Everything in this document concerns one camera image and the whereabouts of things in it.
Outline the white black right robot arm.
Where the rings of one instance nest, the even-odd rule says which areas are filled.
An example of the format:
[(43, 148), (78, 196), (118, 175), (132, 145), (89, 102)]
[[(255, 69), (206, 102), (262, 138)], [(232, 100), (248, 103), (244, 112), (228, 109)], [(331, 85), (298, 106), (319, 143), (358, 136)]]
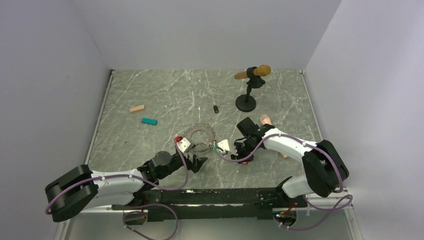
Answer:
[(276, 187), (276, 203), (288, 208), (299, 196), (317, 194), (326, 198), (343, 188), (350, 173), (334, 145), (328, 140), (313, 142), (282, 132), (270, 124), (259, 126), (249, 117), (236, 126), (242, 138), (234, 142), (231, 161), (251, 162), (259, 149), (283, 153), (302, 164), (303, 175), (284, 179)]

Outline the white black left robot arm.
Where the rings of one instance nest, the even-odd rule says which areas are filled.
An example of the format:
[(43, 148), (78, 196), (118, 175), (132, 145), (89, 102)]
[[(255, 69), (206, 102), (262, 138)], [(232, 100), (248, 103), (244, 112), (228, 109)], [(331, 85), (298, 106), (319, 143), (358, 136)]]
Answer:
[(141, 166), (127, 171), (95, 171), (87, 164), (81, 164), (45, 187), (48, 204), (44, 212), (58, 223), (83, 210), (106, 205), (137, 210), (144, 203), (144, 192), (153, 188), (177, 190), (176, 187), (160, 186), (160, 180), (180, 168), (197, 173), (206, 161), (205, 156), (160, 151)]

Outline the black microphone stand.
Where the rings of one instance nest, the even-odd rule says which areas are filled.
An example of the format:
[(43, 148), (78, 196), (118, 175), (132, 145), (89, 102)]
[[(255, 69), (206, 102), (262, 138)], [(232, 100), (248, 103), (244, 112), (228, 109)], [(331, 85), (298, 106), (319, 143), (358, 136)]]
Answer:
[(256, 100), (251, 96), (252, 89), (259, 89), (266, 83), (260, 76), (254, 76), (247, 82), (246, 94), (239, 95), (236, 98), (235, 106), (238, 110), (248, 113), (256, 108)]

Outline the teal block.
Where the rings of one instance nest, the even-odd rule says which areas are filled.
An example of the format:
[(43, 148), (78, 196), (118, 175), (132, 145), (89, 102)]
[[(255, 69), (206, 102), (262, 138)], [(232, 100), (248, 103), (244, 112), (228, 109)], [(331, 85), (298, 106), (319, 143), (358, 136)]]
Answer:
[(146, 117), (143, 117), (143, 118), (141, 119), (141, 123), (143, 123), (143, 124), (147, 124), (147, 125), (153, 125), (153, 126), (156, 126), (156, 125), (157, 125), (157, 123), (158, 123), (158, 120), (157, 120), (157, 119), (152, 119), (152, 118), (146, 118)]

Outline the black tag key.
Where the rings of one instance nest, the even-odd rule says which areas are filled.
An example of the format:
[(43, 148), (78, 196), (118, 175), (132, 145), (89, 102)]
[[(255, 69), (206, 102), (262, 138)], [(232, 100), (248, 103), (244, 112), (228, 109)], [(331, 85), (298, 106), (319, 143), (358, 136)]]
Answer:
[(220, 107), (221, 105), (222, 105), (222, 104), (215, 104), (215, 105), (213, 106), (213, 111), (214, 111), (214, 113), (215, 113), (215, 114), (218, 114), (218, 113), (220, 112), (219, 107)]

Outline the tan wooden block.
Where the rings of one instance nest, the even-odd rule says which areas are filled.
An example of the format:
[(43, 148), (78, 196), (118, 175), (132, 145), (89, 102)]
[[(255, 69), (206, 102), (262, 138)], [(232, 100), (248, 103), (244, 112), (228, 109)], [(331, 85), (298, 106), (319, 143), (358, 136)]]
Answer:
[(131, 108), (129, 109), (129, 112), (130, 112), (130, 113), (136, 113), (136, 112), (139, 112), (139, 111), (142, 111), (142, 110), (145, 110), (145, 109), (146, 109), (146, 107), (145, 107), (145, 105), (143, 104), (143, 105), (138, 105), (138, 106), (131, 107)]

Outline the gold microphone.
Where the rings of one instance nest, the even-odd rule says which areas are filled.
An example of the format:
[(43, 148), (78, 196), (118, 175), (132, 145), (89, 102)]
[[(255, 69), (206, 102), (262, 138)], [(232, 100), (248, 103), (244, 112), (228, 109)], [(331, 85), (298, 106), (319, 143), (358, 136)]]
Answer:
[[(252, 70), (252, 74), (256, 77), (265, 77), (271, 73), (272, 69), (269, 65), (260, 65)], [(234, 79), (241, 80), (248, 78), (248, 71), (236, 73)]]

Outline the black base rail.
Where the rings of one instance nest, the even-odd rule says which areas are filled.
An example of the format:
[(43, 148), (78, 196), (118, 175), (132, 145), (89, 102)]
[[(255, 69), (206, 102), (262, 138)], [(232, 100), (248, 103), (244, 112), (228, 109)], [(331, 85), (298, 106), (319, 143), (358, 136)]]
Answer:
[(271, 220), (279, 211), (306, 208), (302, 196), (285, 198), (273, 187), (149, 190), (128, 205), (113, 204), (115, 211), (143, 210), (147, 221), (256, 218)]

